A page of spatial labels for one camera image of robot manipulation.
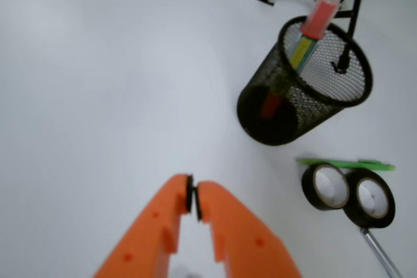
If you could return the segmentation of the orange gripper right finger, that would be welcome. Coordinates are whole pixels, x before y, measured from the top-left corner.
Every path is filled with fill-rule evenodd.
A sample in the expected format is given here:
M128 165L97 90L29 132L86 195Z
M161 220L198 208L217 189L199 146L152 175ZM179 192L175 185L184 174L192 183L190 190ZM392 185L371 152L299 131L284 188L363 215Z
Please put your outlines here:
M199 218L210 225L214 259L226 277L301 277L283 242L230 191L197 185Z

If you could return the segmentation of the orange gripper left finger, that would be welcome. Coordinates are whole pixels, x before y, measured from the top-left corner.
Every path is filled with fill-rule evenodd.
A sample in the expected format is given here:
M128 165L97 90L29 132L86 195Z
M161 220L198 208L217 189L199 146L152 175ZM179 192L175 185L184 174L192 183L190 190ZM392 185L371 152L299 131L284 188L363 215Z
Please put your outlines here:
M193 178L171 177L149 201L95 277L167 277L179 246L180 220L191 212Z

